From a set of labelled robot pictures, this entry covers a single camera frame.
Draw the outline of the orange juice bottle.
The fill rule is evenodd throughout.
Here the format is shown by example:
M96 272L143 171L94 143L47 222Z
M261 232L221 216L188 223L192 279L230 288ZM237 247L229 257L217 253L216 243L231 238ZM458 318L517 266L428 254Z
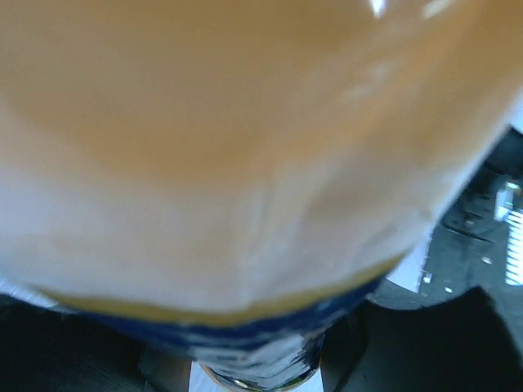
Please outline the orange juice bottle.
M521 100L519 1L4 1L1 293L294 389Z

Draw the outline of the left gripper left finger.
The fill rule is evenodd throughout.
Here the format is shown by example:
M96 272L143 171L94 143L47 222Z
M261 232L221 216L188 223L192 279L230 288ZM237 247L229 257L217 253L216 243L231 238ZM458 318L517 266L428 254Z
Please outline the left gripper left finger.
M82 316L1 297L3 391L187 391L190 370Z

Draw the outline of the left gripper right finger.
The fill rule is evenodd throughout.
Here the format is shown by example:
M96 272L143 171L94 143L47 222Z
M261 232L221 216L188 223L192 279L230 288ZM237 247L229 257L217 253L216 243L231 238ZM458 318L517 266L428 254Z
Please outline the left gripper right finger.
M326 391L520 391L522 348L480 288L419 310L371 301L327 332Z

